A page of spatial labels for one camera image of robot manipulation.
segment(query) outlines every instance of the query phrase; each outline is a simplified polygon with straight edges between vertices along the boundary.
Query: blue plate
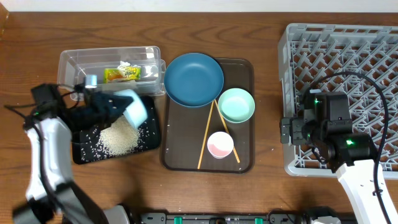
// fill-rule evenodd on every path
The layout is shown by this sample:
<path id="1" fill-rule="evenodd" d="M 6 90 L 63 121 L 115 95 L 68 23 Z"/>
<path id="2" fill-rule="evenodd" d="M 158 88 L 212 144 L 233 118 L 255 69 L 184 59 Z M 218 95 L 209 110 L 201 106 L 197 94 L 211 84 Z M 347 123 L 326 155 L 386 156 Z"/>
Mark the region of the blue plate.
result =
<path id="1" fill-rule="evenodd" d="M 174 59 L 167 67 L 164 85 L 169 97 L 186 107 L 211 103 L 221 93 L 224 74 L 211 57 L 189 53 Z"/>

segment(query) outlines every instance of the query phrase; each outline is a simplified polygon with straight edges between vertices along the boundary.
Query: clear plastic box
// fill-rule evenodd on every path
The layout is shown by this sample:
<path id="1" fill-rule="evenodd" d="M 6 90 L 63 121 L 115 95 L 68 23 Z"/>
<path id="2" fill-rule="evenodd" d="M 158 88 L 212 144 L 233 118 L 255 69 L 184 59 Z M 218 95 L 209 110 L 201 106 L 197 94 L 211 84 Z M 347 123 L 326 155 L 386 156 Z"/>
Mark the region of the clear plastic box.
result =
<path id="1" fill-rule="evenodd" d="M 122 83 L 104 84 L 104 69 L 116 68 L 120 61 L 141 66 L 141 78 Z M 112 47 L 103 49 L 65 50 L 58 66 L 58 84 L 76 85 L 86 75 L 96 75 L 101 91 L 132 89 L 139 95 L 164 95 L 165 62 L 160 59 L 160 49 L 149 47 Z"/>

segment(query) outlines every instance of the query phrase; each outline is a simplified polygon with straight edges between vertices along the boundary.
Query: chopsticks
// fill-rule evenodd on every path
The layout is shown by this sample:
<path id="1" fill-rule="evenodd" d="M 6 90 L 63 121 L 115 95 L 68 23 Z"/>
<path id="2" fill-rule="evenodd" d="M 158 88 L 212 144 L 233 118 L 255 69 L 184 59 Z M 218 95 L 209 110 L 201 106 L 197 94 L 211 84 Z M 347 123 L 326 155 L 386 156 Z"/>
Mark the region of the chopsticks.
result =
<path id="1" fill-rule="evenodd" d="M 217 103 L 216 100 L 214 100 L 214 102 L 216 103 L 216 107 L 217 107 L 217 110 L 218 110 L 218 114 L 220 115 L 221 121 L 223 122 L 223 125 L 224 125 L 224 128 L 225 128 L 225 132 L 227 132 L 227 133 L 229 134 L 228 128 L 226 127 L 226 124 L 225 124 L 224 117 L 223 117 L 223 115 L 221 114 L 220 109 L 218 108 L 218 103 Z M 238 153 L 236 153 L 235 146 L 234 146 L 234 154 L 235 154 L 236 161 L 237 161 L 238 163 L 240 163 L 241 161 L 239 160 Z"/>
<path id="2" fill-rule="evenodd" d="M 228 128 L 226 127 L 226 123 L 225 123 L 224 117 L 223 117 L 223 115 L 221 114 L 220 109 L 218 108 L 218 103 L 217 103 L 216 100 L 213 100 L 213 101 L 211 102 L 211 108 L 210 108 L 210 112 L 209 112 L 209 117 L 208 117 L 208 119 L 207 119 L 205 137 L 203 138 L 203 144 L 201 145 L 201 151 L 200 151 L 198 169 L 200 169 L 201 160 L 202 160 L 202 158 L 203 158 L 203 151 L 204 151 L 204 149 L 205 149 L 205 144 L 206 144 L 206 140 L 207 140 L 207 132 L 208 132 L 208 130 L 209 130 L 209 124 L 210 124 L 211 114 L 212 114 L 212 112 L 213 112 L 213 105 L 214 105 L 214 103 L 216 103 L 217 111 L 218 111 L 218 114 L 220 115 L 221 121 L 223 122 L 225 131 L 229 134 Z M 236 161 L 237 161 L 238 163 L 240 163 L 241 161 L 239 160 L 238 153 L 236 153 L 235 146 L 234 146 L 233 151 L 234 151 L 234 154 L 235 154 Z"/>
<path id="3" fill-rule="evenodd" d="M 206 144 L 206 139 L 207 139 L 207 131 L 209 130 L 209 124 L 210 124 L 210 119 L 211 119 L 211 112 L 213 112 L 214 101 L 215 101 L 215 100 L 213 100 L 213 102 L 211 102 L 211 108 L 210 108 L 209 118 L 207 119 L 205 137 L 203 138 L 203 144 L 201 145 L 201 151 L 200 151 L 198 169 L 200 169 L 201 159 L 202 159 L 202 157 L 203 157 L 203 150 L 205 149 L 205 144 Z"/>

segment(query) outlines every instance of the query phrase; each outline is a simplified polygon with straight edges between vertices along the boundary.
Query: mint green bowl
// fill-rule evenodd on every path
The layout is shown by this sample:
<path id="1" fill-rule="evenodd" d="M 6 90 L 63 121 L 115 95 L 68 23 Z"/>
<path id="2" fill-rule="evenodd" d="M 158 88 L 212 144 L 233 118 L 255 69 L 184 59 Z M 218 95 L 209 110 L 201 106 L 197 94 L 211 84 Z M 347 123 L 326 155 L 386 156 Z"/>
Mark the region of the mint green bowl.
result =
<path id="1" fill-rule="evenodd" d="M 256 104 L 246 90 L 232 88 L 220 96 L 218 106 L 225 120 L 237 124 L 247 121 L 253 115 Z"/>

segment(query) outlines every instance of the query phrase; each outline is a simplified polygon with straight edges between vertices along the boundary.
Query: plastic container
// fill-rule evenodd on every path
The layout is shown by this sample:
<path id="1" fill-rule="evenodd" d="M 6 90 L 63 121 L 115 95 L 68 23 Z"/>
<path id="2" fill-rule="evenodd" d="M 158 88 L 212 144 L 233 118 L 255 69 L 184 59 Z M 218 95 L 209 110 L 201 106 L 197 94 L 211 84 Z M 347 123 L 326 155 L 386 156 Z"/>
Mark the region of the plastic container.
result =
<path id="1" fill-rule="evenodd" d="M 120 61 L 141 66 L 141 78 L 104 84 L 104 69 L 116 68 Z M 58 84 L 73 86 L 82 83 L 86 75 L 96 75 L 97 90 L 131 89 L 139 95 L 164 95 L 165 69 L 165 63 L 160 59 L 160 49 L 156 46 L 66 50 L 60 56 Z M 77 95 L 72 95 L 72 99 L 76 100 Z"/>
<path id="2" fill-rule="evenodd" d="M 386 179 L 398 179 L 398 27 L 335 24 L 289 24 L 278 44 L 279 79 L 284 116 L 300 112 L 299 98 L 310 84 L 336 72 L 359 72 L 373 79 L 389 104 L 389 134 L 381 162 Z M 382 103 L 374 87 L 356 76 L 329 79 L 322 91 L 342 91 L 349 99 L 354 132 L 365 132 L 379 144 Z M 335 177 L 309 147 L 284 144 L 288 174 Z"/>

